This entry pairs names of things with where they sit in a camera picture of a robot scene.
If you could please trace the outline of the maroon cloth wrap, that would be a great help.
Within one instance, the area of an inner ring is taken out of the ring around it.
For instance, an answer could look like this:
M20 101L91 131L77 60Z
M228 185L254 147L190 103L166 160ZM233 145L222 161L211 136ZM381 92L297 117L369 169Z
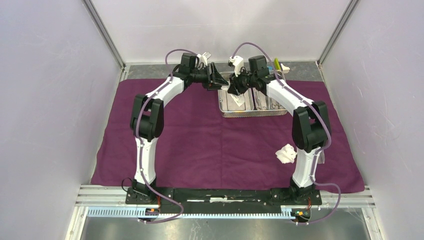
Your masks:
M157 88L160 79L122 81L114 98L91 184L128 184L137 169L137 146L130 128L136 95ZM290 81L300 94L328 106L332 143L316 169L319 188L331 193L361 192L364 180L346 133L323 82ZM155 154L156 185L172 188L267 190L286 188L295 165L276 152L292 144L292 117L225 118L218 93L193 84L164 108L164 129Z

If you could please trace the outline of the green suture packet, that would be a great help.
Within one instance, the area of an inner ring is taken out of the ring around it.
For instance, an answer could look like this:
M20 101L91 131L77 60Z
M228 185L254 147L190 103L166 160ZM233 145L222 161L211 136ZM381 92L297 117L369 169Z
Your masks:
M232 94L232 93L229 92L229 88L230 88L229 85L223 87L224 91L226 91L226 93L232 98L234 103L238 107L241 107L242 105L244 105L246 103L244 95L243 94L242 95Z

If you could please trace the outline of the white gauze packet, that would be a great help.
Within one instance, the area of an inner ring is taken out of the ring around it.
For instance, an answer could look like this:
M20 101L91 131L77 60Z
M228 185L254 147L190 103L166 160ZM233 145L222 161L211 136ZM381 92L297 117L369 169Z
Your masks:
M275 155L282 164L293 164L297 157L297 152L292 145L286 144L276 151Z

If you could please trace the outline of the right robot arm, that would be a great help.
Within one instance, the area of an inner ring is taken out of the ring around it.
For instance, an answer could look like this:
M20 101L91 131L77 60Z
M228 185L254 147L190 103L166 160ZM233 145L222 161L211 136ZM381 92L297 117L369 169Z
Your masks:
M258 55L248 60L249 70L240 56L230 57L229 94L241 95L256 89L282 105L292 116L292 140L296 146L296 165L288 187L289 199L302 204L315 190L315 172L321 152L331 141L328 106L324 101L304 97L282 79L272 76L266 57Z

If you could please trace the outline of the steel two-compartment tray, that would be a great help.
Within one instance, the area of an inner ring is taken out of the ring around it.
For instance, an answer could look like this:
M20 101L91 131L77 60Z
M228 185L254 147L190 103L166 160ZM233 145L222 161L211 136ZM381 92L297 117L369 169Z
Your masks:
M287 110L258 110L255 96L261 93L255 88L248 89L243 95L245 104L238 107L226 91L218 91L218 106L221 114L225 118L247 118L247 117L270 117L283 116Z

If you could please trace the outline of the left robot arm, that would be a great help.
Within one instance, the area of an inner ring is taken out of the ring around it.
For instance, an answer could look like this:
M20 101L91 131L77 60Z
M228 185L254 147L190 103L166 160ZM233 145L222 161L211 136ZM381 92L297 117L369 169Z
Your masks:
M229 82L209 61L211 54L185 52L178 64L155 90L134 98L130 128L137 146L136 173L131 189L145 204L153 203L157 190L151 186L156 179L156 144L165 125L165 106L191 84L199 83L208 91L228 89Z

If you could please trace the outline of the white gauze pad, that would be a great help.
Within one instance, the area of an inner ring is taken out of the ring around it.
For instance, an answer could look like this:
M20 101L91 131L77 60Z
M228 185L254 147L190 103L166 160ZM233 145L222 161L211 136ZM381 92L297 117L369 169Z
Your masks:
M318 160L317 160L318 164L324 164L325 163L325 151L321 151L319 156L318 156Z

